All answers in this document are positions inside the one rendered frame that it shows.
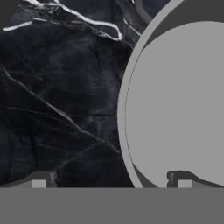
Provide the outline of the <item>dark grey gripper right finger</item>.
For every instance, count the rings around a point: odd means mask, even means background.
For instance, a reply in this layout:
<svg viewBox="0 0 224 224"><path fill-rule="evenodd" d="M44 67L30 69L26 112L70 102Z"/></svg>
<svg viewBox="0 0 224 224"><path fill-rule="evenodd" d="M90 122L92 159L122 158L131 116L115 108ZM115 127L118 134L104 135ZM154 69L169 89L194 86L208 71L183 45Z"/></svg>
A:
<svg viewBox="0 0 224 224"><path fill-rule="evenodd" d="M168 188L224 188L224 185L201 179L191 171L168 171L167 179Z"/></svg>

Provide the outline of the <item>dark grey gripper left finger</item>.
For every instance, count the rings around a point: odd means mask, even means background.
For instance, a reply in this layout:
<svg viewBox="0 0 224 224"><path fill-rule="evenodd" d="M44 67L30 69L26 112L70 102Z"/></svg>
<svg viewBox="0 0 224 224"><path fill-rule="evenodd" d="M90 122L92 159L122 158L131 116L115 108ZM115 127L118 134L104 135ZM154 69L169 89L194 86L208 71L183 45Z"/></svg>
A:
<svg viewBox="0 0 224 224"><path fill-rule="evenodd" d="M56 171L34 171L23 179L1 185L1 188L55 188L57 186L56 179Z"/></svg>

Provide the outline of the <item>grey metal pot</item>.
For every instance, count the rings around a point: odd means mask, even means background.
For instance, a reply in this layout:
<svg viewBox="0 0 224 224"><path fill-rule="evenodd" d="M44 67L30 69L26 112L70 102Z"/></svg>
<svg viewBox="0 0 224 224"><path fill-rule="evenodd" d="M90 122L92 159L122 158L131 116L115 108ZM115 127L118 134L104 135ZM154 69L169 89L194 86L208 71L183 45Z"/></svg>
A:
<svg viewBox="0 0 224 224"><path fill-rule="evenodd" d="M167 187L168 171L224 186L224 0L171 0L147 25L118 100L133 186Z"/></svg>

